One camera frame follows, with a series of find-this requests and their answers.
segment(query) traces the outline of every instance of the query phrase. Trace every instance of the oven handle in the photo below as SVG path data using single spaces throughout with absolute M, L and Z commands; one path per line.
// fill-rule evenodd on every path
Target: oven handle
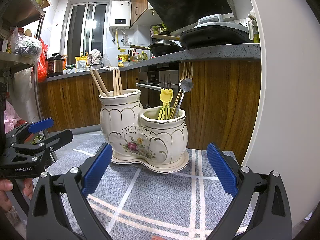
M 136 83 L 136 86 L 161 91 L 161 87 L 150 86 L 150 85 L 140 84 L 140 83 Z

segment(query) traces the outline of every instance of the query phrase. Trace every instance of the blue gripper pad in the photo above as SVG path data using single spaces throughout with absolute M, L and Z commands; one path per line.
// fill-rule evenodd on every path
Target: blue gripper pad
M 238 193 L 237 177 L 221 156 L 223 153 L 213 143 L 209 143 L 207 147 L 208 161 L 217 174 L 221 185 L 226 193 L 235 197 Z
M 48 129 L 54 125 L 54 121 L 51 118 L 47 118 L 44 120 L 41 120 L 39 122 L 35 122 L 29 126 L 28 132 L 29 133 L 37 133 L 40 131 L 43 131 L 45 129 Z
M 105 143 L 101 152 L 97 154 L 98 156 L 83 177 L 83 188 L 81 192 L 85 197 L 95 192 L 104 172 L 106 171 L 112 158 L 111 145 Z

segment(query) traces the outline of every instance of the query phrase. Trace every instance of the window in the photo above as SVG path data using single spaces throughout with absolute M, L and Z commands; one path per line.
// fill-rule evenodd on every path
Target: window
M 79 3 L 71 6 L 64 54 L 67 64 L 75 64 L 82 52 L 98 49 L 104 54 L 108 3 Z

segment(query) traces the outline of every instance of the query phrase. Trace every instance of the white water heater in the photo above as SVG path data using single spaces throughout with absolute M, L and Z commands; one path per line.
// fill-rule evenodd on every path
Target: white water heater
M 112 1 L 110 28 L 128 29 L 131 25 L 131 2 Z

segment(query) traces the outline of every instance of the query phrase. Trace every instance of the fingernail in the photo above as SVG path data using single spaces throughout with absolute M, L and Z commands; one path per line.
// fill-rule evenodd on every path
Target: fingernail
M 5 188 L 6 188 L 7 190 L 13 190 L 13 184 L 12 184 L 12 182 L 6 181 L 6 182 L 5 182 Z

